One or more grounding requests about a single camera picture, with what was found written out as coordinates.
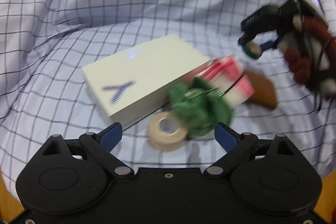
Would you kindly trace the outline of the hand in dark red glove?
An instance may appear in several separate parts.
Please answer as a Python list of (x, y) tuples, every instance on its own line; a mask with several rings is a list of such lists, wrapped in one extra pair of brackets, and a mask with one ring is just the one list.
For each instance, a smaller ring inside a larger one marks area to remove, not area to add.
[(280, 23), (278, 48), (294, 81), (325, 98), (335, 98), (335, 36), (319, 18), (294, 15)]

